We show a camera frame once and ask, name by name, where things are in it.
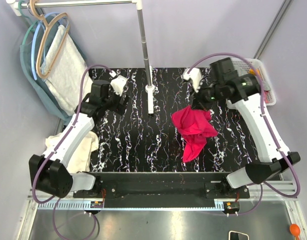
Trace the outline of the pink red t shirt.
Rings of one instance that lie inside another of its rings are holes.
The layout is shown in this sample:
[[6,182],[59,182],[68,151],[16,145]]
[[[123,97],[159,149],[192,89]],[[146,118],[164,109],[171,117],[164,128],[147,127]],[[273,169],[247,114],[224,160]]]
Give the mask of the pink red t shirt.
[[218,135],[211,125],[209,111],[187,106],[171,115],[173,125],[185,140],[182,161],[188,163],[199,156],[208,138]]

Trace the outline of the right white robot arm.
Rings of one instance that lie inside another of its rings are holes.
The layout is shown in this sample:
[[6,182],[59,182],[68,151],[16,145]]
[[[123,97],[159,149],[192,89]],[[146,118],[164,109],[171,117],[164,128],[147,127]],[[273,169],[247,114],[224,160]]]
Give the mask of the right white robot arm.
[[210,64],[216,84],[202,87],[202,73],[194,64],[183,73],[183,79],[190,81],[195,101],[202,107],[214,102],[227,101],[230,109],[237,110],[248,127],[255,143],[259,162],[226,176],[231,189],[247,185],[266,184],[268,179],[286,170],[294,177],[296,192],[301,185],[294,169],[300,161],[298,152],[291,152],[279,135],[266,108],[264,81],[253,64],[237,54],[221,53],[223,58]]

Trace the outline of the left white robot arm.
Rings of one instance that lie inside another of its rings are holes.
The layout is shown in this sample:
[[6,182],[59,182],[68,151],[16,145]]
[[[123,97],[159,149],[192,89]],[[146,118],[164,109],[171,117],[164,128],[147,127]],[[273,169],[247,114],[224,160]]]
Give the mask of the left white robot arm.
[[111,81],[96,80],[78,104],[75,114],[55,146],[42,155],[32,155],[29,159],[29,172],[32,192],[42,191],[52,197],[64,198],[70,192],[90,191],[96,177],[87,171],[70,173],[67,166],[84,139],[106,111],[123,115],[129,102],[124,93],[127,79],[121,75]]

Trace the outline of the white plastic laundry basket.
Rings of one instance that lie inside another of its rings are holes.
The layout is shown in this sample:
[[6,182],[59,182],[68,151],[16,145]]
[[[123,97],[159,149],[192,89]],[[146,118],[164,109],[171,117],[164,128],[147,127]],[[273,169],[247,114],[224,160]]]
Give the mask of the white plastic laundry basket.
[[[267,106],[273,106],[276,104],[277,99],[274,93],[274,89],[269,78],[269,75],[266,71],[264,64],[256,58],[247,58],[246,59],[258,72],[263,82],[263,88],[265,93],[265,104]],[[242,61],[241,59],[231,57],[232,64],[234,69],[237,70],[239,76],[243,76],[245,74],[251,73],[252,69],[249,67],[247,63]]]

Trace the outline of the white towel on hanger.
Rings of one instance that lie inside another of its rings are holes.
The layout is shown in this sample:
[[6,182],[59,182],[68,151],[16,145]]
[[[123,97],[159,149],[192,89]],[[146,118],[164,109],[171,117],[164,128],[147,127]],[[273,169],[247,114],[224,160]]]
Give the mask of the white towel on hanger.
[[60,25],[40,69],[49,69],[57,55],[45,83],[60,108],[72,116],[79,104],[81,78],[87,65],[70,36],[66,36],[59,50],[64,33],[65,27]]

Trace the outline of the orange garment in basket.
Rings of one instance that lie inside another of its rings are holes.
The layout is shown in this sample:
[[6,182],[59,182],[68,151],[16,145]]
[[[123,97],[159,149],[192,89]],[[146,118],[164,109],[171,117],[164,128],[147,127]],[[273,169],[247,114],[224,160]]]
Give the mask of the orange garment in basket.
[[254,76],[256,76],[256,74],[258,74],[258,75],[260,74],[260,72],[259,72],[258,69],[257,69],[256,71],[254,71],[253,69],[250,69],[250,70],[249,70],[249,73],[252,74],[252,75],[254,75]]

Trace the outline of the salmon pink t shirt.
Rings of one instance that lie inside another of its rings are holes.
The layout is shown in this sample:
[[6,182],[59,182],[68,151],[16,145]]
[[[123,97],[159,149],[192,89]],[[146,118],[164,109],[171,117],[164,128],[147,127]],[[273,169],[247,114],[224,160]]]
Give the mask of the salmon pink t shirt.
[[270,91],[265,91],[264,94],[265,94],[265,103],[266,104],[273,103],[273,97],[272,97],[271,92]]

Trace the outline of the grey t shirt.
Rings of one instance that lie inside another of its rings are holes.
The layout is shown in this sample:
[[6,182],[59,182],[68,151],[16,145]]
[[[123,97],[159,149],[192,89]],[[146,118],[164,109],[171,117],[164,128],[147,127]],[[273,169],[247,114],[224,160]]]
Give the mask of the grey t shirt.
[[264,81],[264,80],[262,81],[262,83],[263,83],[263,90],[265,92],[269,92],[271,90],[270,85],[266,81]]

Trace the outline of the cream folded t shirt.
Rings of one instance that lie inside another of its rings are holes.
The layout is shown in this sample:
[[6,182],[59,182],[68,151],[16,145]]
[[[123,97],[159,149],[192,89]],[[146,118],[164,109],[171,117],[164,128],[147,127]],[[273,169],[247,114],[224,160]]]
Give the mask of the cream folded t shirt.
[[91,153],[99,149],[98,143],[98,136],[94,132],[89,131],[71,156],[66,167],[67,171],[71,174],[89,172]]

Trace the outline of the teal garment on hanger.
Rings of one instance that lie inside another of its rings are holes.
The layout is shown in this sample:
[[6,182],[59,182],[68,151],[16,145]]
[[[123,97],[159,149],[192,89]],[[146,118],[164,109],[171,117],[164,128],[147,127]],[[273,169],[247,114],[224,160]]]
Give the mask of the teal garment on hanger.
[[[40,29],[35,44],[35,51],[34,51],[35,59],[37,58],[38,49],[42,40],[42,36],[43,36],[43,30]],[[31,84],[31,86],[36,91],[38,97],[42,101],[47,111],[50,114],[62,119],[65,123],[68,123],[70,122],[72,115],[71,116],[67,115],[66,112],[60,108],[58,102],[56,101],[56,98],[50,92],[46,84],[46,79],[42,79],[39,76],[36,79],[34,79],[32,72],[32,63],[31,63],[32,42],[33,42],[33,37],[28,37],[26,42],[20,45],[20,63],[23,73],[26,76],[29,83]]]

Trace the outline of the blue plastic hanger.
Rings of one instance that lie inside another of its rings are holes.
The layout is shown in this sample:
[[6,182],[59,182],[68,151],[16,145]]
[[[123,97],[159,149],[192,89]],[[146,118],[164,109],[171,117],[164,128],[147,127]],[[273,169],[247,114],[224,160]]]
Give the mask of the blue plastic hanger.
[[[63,49],[63,45],[65,43],[65,40],[67,38],[70,29],[69,16],[66,12],[63,13],[51,12],[47,13],[46,15],[38,15],[37,18],[38,22],[36,29],[34,31],[33,40],[31,44],[31,70],[33,78],[35,80],[37,77],[40,77],[41,79],[48,78],[61,50]],[[64,27],[64,33],[62,34],[61,41],[58,44],[58,48],[56,52],[53,54],[51,62],[49,64],[46,63],[42,64],[41,61],[46,53],[45,45],[49,37],[49,34],[53,29],[54,25],[57,23],[60,24],[63,19],[66,21],[66,26]],[[40,29],[43,29],[44,32],[41,38],[37,56],[35,58],[36,42]]]

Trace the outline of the green plastic hanger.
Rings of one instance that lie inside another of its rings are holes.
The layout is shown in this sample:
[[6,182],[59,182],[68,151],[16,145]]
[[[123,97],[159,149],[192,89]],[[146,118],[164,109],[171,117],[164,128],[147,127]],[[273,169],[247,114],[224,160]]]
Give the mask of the green plastic hanger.
[[17,4],[18,10],[19,10],[19,12],[20,12],[20,16],[21,16],[23,19],[25,19],[25,21],[26,21],[28,24],[30,24],[30,26],[29,26],[27,32],[26,32],[25,35],[24,35],[23,44],[27,41],[29,34],[34,33],[34,32],[37,30],[38,26],[39,26],[39,23],[38,23],[37,20],[36,20],[36,21],[33,21],[29,16],[27,16],[26,14],[23,13],[22,8],[21,8],[21,5],[22,5],[22,3],[24,3],[24,2],[25,2],[24,0],[19,0],[19,1],[18,1],[18,4]]

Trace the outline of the smartphone with white edge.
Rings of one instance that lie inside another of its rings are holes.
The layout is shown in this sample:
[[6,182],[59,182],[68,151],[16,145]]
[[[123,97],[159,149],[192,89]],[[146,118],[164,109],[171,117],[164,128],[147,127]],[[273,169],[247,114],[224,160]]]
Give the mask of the smartphone with white edge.
[[237,232],[237,231],[230,231],[228,233],[228,239],[229,240],[249,240],[250,237],[242,232]]

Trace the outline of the metal clothes rack stand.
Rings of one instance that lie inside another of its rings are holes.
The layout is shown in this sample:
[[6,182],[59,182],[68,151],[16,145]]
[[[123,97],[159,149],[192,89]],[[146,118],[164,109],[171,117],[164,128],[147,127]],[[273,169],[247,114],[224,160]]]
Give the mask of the metal clothes rack stand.
[[143,16],[143,2],[141,0],[67,0],[55,2],[42,2],[38,0],[25,0],[19,3],[18,0],[7,0],[6,3],[11,7],[16,16],[20,17],[22,9],[30,9],[33,16],[39,21],[44,19],[42,14],[37,12],[41,8],[56,8],[56,7],[80,7],[80,6],[97,6],[97,5],[120,5],[120,4],[133,4],[137,10],[137,18],[141,37],[141,46],[143,53],[143,61],[146,73],[147,85],[145,91],[147,92],[147,108],[150,117],[154,116],[154,90],[155,86],[152,80],[152,66],[149,62],[148,47],[146,40],[146,32]]

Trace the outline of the orange ball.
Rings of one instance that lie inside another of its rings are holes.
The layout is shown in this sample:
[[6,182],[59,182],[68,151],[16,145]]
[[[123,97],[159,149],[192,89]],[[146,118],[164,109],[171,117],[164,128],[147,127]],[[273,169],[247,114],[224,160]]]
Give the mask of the orange ball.
[[291,224],[289,226],[289,231],[294,236],[295,240],[300,240],[301,230],[297,224]]

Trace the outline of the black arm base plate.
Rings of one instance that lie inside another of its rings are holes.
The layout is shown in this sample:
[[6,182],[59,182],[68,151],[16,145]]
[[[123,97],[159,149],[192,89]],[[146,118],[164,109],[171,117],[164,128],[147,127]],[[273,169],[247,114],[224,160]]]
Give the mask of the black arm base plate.
[[249,199],[246,185],[230,188],[226,172],[98,172],[92,190],[74,198],[104,197],[106,209],[215,208],[216,199]]

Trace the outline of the aluminium frame rail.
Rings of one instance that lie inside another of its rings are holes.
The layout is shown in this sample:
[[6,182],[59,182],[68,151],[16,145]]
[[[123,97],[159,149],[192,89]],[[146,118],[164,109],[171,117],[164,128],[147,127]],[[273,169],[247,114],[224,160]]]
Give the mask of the aluminium frame rail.
[[307,240],[307,224],[298,199],[292,197],[295,184],[287,180],[248,184],[222,192],[219,180],[176,180],[146,177],[145,180],[121,179],[103,176],[99,192],[80,190],[57,200],[45,199],[41,203],[30,195],[25,215],[21,220],[18,240],[27,240],[32,232],[34,218],[39,209],[64,211],[167,211],[216,212],[221,216],[242,216],[255,212],[263,202],[283,202],[291,223],[299,229],[299,238]]

